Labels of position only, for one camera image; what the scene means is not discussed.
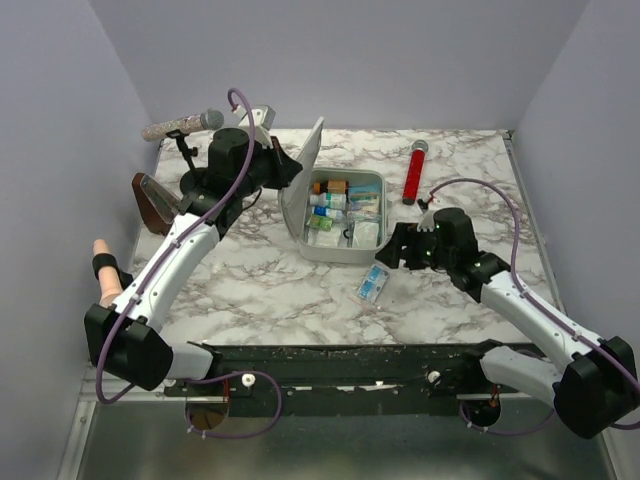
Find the brown medicine bottle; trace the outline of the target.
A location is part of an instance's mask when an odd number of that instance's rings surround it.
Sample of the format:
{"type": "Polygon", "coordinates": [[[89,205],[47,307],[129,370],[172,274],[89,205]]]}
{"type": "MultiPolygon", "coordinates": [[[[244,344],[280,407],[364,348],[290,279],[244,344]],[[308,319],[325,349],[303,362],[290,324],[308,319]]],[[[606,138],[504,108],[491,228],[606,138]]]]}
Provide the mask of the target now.
{"type": "Polygon", "coordinates": [[[312,193],[320,195],[323,193],[345,194],[348,190],[349,183],[343,180],[329,180],[324,182],[314,182],[312,184],[312,193]]]}

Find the white disinfectant bottle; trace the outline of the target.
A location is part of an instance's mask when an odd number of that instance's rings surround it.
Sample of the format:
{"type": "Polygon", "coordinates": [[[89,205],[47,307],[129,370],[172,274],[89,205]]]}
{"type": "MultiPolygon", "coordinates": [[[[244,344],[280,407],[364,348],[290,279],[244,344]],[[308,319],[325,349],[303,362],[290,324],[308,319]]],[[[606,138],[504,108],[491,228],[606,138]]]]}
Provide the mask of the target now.
{"type": "Polygon", "coordinates": [[[311,206],[325,207],[335,210],[344,210],[347,206],[347,196],[345,194],[323,193],[309,196],[311,206]]]}

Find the green small medicine box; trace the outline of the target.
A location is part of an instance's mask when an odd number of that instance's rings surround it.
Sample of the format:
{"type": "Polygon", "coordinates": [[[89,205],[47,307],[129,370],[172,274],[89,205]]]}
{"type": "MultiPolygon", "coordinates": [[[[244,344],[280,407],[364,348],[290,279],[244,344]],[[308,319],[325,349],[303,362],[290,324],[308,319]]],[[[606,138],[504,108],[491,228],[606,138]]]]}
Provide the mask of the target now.
{"type": "Polygon", "coordinates": [[[332,229],[332,225],[332,218],[315,214],[313,214],[307,222],[307,226],[309,228],[321,231],[330,231],[332,229]]]}

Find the grey medicine kit box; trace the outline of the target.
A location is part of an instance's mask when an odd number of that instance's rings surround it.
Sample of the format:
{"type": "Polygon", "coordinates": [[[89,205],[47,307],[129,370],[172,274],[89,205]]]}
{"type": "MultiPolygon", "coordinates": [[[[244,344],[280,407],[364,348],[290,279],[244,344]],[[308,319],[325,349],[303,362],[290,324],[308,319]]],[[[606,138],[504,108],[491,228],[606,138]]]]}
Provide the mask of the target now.
{"type": "Polygon", "coordinates": [[[369,265],[387,240],[388,202],[383,176],[372,170],[319,166],[324,119],[320,117],[297,155],[302,171],[278,194],[289,236],[303,258],[315,262],[369,265]],[[351,210],[348,193],[330,197],[313,187],[337,181],[372,198],[370,214],[351,210]]]}

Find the white gauze pad packet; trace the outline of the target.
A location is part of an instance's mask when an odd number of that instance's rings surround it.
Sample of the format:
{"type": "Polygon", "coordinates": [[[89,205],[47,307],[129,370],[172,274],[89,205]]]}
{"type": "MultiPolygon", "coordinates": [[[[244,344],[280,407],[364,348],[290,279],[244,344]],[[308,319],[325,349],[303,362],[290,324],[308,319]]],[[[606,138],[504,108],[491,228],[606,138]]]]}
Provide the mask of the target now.
{"type": "Polygon", "coordinates": [[[331,230],[308,231],[307,243],[314,247],[322,248],[338,248],[343,238],[343,229],[341,227],[331,230]]]}

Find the clear plastic zip bag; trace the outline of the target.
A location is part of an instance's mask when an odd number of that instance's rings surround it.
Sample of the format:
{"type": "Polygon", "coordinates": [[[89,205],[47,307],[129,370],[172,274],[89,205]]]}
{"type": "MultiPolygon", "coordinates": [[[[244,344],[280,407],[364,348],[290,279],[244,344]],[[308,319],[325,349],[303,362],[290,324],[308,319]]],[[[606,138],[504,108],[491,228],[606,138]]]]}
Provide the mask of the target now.
{"type": "Polygon", "coordinates": [[[347,214],[352,248],[375,249],[379,245],[381,215],[370,211],[350,211],[347,214]]]}

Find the band-aid box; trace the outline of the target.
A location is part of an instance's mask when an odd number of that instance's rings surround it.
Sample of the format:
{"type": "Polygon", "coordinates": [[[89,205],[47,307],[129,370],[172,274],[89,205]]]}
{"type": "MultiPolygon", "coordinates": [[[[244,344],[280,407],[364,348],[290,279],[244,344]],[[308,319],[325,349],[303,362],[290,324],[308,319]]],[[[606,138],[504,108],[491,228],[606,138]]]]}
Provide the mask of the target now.
{"type": "Polygon", "coordinates": [[[347,193],[349,210],[377,214],[380,197],[381,187],[378,184],[350,186],[347,193]]]}

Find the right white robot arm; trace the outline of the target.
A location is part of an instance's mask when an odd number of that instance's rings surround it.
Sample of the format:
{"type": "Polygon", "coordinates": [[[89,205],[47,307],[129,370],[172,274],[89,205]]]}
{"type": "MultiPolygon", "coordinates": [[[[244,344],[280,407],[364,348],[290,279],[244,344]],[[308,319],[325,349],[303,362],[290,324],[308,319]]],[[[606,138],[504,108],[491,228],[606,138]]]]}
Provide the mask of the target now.
{"type": "Polygon", "coordinates": [[[502,384],[553,408],[577,436],[590,439],[639,407],[632,347],[606,339],[544,301],[524,285],[513,267],[479,248],[471,218],[460,208],[399,223],[376,258],[391,269],[445,272],[474,301],[514,325],[543,354],[539,360],[493,341],[460,367],[460,379],[480,392],[502,384]]]}

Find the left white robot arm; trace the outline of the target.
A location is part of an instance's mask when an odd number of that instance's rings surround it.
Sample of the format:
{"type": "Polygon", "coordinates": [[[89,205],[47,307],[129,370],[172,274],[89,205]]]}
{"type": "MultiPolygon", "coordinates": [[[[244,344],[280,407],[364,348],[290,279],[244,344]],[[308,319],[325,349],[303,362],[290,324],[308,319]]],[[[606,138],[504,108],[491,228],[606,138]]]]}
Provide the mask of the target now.
{"type": "Polygon", "coordinates": [[[187,380],[201,395],[214,393],[222,372],[213,350],[193,342],[170,345],[160,335],[162,324],[195,268],[242,214],[244,199],[260,189],[289,187],[302,169],[276,137],[264,146],[239,128],[217,131],[207,166],[180,180],[182,199],[161,247],[137,277],[118,272],[124,291],[86,312],[96,370],[147,391],[171,379],[187,380]]]}

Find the black microphone stand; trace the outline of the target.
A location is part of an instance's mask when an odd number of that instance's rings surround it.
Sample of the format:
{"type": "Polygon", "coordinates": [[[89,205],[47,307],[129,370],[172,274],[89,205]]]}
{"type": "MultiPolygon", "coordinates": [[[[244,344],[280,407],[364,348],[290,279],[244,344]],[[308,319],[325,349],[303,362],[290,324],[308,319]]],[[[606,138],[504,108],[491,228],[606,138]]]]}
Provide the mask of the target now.
{"type": "Polygon", "coordinates": [[[197,147],[190,147],[187,144],[186,138],[188,136],[189,134],[185,134],[179,129],[166,134],[168,139],[175,141],[178,151],[188,166],[188,171],[182,175],[179,182],[182,194],[187,194],[206,183],[206,169],[204,167],[197,168],[194,164],[194,159],[198,156],[199,150],[197,147]]]}

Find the red glitter microphone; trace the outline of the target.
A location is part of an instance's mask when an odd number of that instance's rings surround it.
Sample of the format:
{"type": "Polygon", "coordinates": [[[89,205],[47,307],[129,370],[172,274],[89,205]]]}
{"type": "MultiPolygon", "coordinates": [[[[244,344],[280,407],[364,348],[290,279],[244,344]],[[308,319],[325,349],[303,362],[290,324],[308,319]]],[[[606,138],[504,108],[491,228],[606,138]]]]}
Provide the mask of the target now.
{"type": "Polygon", "coordinates": [[[428,150],[429,145],[424,140],[416,140],[411,147],[409,167],[402,193],[402,203],[404,205],[413,205],[417,200],[421,175],[428,150]]]}

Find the brown metronome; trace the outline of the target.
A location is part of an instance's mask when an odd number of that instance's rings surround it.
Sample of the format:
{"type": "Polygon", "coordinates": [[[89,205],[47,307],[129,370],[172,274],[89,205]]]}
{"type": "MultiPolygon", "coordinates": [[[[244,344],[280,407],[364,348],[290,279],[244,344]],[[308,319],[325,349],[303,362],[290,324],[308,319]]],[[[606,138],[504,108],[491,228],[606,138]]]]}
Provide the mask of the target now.
{"type": "Polygon", "coordinates": [[[167,236],[178,214],[180,199],[142,172],[135,174],[131,186],[143,224],[152,234],[167,236]]]}

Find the pink toy microphone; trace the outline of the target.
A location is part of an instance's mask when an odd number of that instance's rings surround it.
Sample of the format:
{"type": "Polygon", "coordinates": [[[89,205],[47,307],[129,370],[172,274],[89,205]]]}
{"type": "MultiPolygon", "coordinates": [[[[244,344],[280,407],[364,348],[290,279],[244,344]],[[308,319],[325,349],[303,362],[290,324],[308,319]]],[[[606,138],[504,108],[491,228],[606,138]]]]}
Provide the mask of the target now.
{"type": "Polygon", "coordinates": [[[105,240],[97,239],[94,241],[93,254],[92,266],[101,291],[99,304],[102,307],[109,307],[123,292],[120,270],[105,240]]]}

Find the black mounting base rail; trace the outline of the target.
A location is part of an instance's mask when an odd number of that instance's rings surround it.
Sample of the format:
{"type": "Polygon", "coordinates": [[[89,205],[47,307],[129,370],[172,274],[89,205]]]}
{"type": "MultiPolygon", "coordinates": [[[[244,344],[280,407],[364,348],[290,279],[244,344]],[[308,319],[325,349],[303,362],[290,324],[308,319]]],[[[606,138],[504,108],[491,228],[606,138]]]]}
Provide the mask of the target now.
{"type": "Polygon", "coordinates": [[[496,423],[514,389],[481,374],[480,344],[219,346],[214,374],[228,381],[178,381],[168,397],[189,403],[230,400],[238,417],[455,416],[465,405],[474,423],[496,423]]]}

